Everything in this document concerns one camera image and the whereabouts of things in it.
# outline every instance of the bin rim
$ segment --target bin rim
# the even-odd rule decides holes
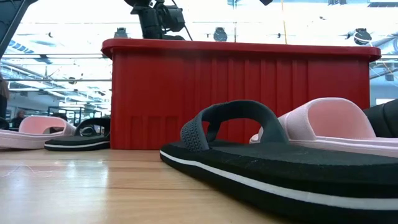
[[[103,42],[102,53],[112,59],[114,49],[134,50],[168,50],[203,52],[241,52],[289,55],[316,55],[318,57],[343,56],[367,58],[373,62],[381,58],[381,50],[377,47],[340,47],[340,46],[314,46],[314,45],[285,45],[285,44],[252,44],[233,42],[204,42],[183,40],[153,40],[153,39],[108,39]]]

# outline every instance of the wooden table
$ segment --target wooden table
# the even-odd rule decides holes
[[[292,223],[161,162],[158,151],[0,149],[0,223]]]

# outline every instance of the person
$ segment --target person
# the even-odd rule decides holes
[[[17,113],[17,116],[11,120],[12,127],[19,128],[19,126],[21,125],[21,122],[24,120],[24,118],[25,118],[25,111],[19,110]]]
[[[7,101],[9,98],[8,83],[0,72],[0,117],[6,119]]]
[[[57,117],[57,118],[62,118],[62,119],[64,119],[66,122],[68,122],[68,117],[67,117],[66,114],[63,114],[63,113],[53,113],[53,114],[51,114],[51,116],[52,116],[52,117]],[[57,132],[59,132],[59,131],[63,131],[63,128],[61,128],[61,127],[52,127],[52,128],[50,128],[50,134],[52,134],[52,133],[57,133]]]

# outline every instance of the red plastic bin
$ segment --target red plastic bin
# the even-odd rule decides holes
[[[373,47],[109,39],[113,60],[112,149],[160,149],[214,103],[250,99],[280,116],[312,99],[343,97],[369,107]],[[248,143],[259,125],[223,124],[218,137]]]

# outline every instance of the black sandal strap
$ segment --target black sandal strap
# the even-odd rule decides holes
[[[383,112],[392,138],[398,138],[398,100],[385,103]]]
[[[81,122],[77,126],[75,135],[80,136],[80,131],[89,125],[98,125],[104,127],[104,136],[107,136],[111,131],[111,120],[109,118],[90,118]]]
[[[239,118],[252,119],[261,124],[264,134],[260,142],[289,142],[275,114],[265,105],[252,100],[236,100],[202,110],[183,126],[181,140],[190,151],[208,150],[208,143],[216,139],[221,123]],[[207,135],[202,121],[210,123]]]
[[[394,138],[388,118],[386,117],[385,103],[364,110],[377,137]]]

